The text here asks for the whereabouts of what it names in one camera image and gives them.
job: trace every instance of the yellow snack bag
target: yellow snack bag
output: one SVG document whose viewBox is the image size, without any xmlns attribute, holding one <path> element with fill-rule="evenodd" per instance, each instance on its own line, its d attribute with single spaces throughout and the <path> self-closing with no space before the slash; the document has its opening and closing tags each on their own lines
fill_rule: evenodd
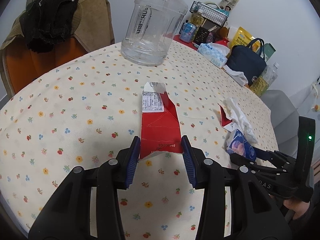
<svg viewBox="0 0 320 240">
<path fill-rule="evenodd" d="M 249 32 L 247 32 L 244 28 L 239 27 L 233 40 L 229 43 L 229 49 L 232 49 L 232 47 L 236 45 L 247 46 L 250 43 L 250 41 L 254 39 L 255 38 Z M 252 50 L 256 52 L 259 49 L 259 47 L 260 47 L 260 42 L 257 41 L 252 46 Z"/>
</svg>

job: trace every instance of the navy blue bag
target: navy blue bag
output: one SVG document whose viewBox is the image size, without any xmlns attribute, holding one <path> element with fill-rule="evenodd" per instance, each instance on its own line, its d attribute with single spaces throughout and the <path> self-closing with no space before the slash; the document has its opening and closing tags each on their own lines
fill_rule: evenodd
<svg viewBox="0 0 320 240">
<path fill-rule="evenodd" d="M 261 43 L 258 54 L 252 50 L 252 46 L 256 41 L 260 41 Z M 248 85 L 251 86 L 267 66 L 264 56 L 263 39 L 254 39 L 248 44 L 248 46 L 234 46 L 226 65 L 234 71 L 243 72 L 248 80 Z"/>
</svg>

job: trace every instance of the tissue box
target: tissue box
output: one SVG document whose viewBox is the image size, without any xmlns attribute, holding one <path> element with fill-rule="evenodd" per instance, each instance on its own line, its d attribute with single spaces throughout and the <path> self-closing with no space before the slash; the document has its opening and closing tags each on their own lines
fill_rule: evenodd
<svg viewBox="0 0 320 240">
<path fill-rule="evenodd" d="M 237 153 L 251 161 L 256 160 L 256 152 L 241 131 L 234 130 L 226 141 L 228 154 Z"/>
<path fill-rule="evenodd" d="M 222 68 L 228 60 L 220 50 L 211 44 L 201 43 L 198 52 L 218 68 Z"/>
</svg>

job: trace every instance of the red flower print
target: red flower print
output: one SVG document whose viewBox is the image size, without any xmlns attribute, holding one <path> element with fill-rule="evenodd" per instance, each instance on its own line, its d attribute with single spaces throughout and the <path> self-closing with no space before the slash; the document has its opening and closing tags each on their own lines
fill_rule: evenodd
<svg viewBox="0 0 320 240">
<path fill-rule="evenodd" d="M 149 236 L 151 236 L 151 234 L 149 232 L 146 232 L 145 234 L 142 235 L 144 238 L 149 238 Z"/>
<path fill-rule="evenodd" d="M 126 205 L 128 204 L 128 201 L 127 201 L 127 199 L 125 199 L 125 198 L 122 198 L 122 199 L 121 199 L 121 202 L 120 202 L 120 204 L 121 204 L 121 205 L 123 205 L 123 206 L 126 206 Z"/>
</svg>

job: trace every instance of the black wire rack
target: black wire rack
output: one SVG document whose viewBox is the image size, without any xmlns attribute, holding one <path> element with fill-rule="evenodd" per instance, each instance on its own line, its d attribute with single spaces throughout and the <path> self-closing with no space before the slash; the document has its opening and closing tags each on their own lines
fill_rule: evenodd
<svg viewBox="0 0 320 240">
<path fill-rule="evenodd" d="M 220 27 L 223 27 L 225 22 L 228 19 L 227 15 L 218 11 L 217 9 L 214 9 L 209 5 L 206 5 L 201 2 L 196 2 L 196 1 L 193 2 L 192 6 L 190 8 L 190 12 L 196 13 L 199 9 L 201 9 L 203 11 L 203 13 L 202 13 L 203 18 L 211 21 L 212 23 L 214 23 Z"/>
</svg>

